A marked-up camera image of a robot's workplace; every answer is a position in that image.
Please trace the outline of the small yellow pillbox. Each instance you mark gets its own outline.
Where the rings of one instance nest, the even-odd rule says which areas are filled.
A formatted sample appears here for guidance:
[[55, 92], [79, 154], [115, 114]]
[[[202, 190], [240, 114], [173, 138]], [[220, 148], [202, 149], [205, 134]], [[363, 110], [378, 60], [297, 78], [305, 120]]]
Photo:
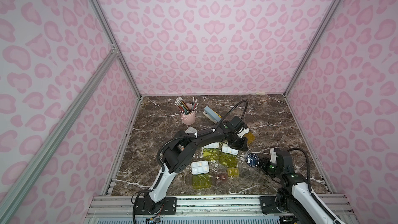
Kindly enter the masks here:
[[228, 168], [227, 175], [228, 175], [228, 177], [238, 177], [239, 176], [239, 168]]

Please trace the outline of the small dark red pillbox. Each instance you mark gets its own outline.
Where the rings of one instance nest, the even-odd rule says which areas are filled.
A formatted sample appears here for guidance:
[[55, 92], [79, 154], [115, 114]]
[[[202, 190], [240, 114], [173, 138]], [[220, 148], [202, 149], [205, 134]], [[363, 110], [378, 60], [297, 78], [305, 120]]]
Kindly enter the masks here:
[[224, 184], [228, 180], [228, 175], [225, 173], [220, 173], [215, 175], [215, 183], [217, 185]]

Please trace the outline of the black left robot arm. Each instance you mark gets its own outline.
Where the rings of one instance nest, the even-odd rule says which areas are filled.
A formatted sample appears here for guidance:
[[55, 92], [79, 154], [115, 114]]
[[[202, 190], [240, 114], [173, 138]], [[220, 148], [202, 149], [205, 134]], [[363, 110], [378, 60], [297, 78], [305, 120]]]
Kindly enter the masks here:
[[202, 147], [226, 141], [232, 149], [247, 151], [247, 133], [249, 128], [239, 117], [195, 133], [177, 132], [157, 152], [156, 160], [161, 168], [145, 198], [154, 204], [163, 201], [175, 176], [190, 164], [193, 155]]

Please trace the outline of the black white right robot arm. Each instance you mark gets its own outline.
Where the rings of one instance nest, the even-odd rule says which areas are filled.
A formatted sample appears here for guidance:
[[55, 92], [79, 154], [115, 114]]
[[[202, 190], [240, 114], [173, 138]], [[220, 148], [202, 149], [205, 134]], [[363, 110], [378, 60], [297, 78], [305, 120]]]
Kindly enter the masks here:
[[[291, 152], [301, 151], [306, 161], [306, 175], [296, 173]], [[267, 215], [274, 210], [292, 213], [300, 224], [342, 224], [343, 221], [313, 191], [309, 157], [301, 148], [281, 150], [272, 148], [271, 156], [260, 158], [251, 153], [246, 161], [252, 167], [259, 167], [271, 179], [277, 178], [280, 188], [275, 200], [262, 203], [262, 213]]]

